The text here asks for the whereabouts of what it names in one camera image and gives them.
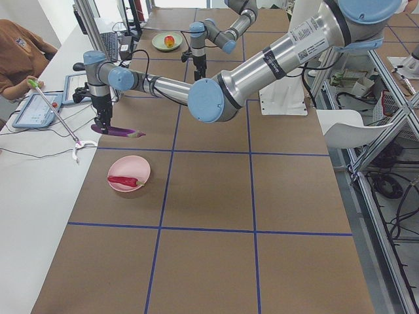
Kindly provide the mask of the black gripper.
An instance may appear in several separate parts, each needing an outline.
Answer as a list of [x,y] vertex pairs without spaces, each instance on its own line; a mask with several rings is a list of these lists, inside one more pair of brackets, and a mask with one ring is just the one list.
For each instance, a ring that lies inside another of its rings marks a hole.
[[92,85],[85,83],[84,87],[78,87],[73,94],[73,101],[80,103],[84,98],[90,98],[97,115],[94,119],[95,125],[101,131],[107,131],[111,126],[113,115],[111,93],[108,85]]
[[194,70],[194,79],[200,80],[206,77],[206,51],[204,48],[201,49],[188,49],[181,55],[181,61],[186,62],[189,58],[192,58],[193,64],[196,67]]

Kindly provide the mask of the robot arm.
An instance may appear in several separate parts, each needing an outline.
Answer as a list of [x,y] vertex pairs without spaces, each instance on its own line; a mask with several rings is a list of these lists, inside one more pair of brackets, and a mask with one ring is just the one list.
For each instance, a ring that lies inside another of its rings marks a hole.
[[236,47],[237,40],[255,23],[258,17],[258,7],[255,0],[225,1],[225,5],[238,14],[238,19],[226,30],[219,29],[212,19],[193,22],[188,31],[182,34],[190,35],[188,49],[182,53],[181,61],[192,59],[196,69],[195,81],[206,76],[206,41],[209,40],[223,52],[230,54]]
[[91,50],[84,53],[83,62],[73,67],[85,71],[87,77],[86,84],[75,90],[73,100],[91,99],[97,112],[93,129],[107,135],[135,134],[111,125],[111,90],[162,96],[187,106],[201,122],[226,122],[236,116],[252,93],[284,78],[332,46],[380,46],[387,21],[405,7],[405,1],[322,1],[313,16],[235,69],[193,84],[119,67],[103,52]]

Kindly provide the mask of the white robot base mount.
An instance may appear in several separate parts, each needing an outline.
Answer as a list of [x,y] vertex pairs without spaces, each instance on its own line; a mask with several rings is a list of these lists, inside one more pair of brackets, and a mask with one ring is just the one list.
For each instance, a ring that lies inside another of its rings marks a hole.
[[259,90],[262,115],[306,116],[302,80],[284,77]]

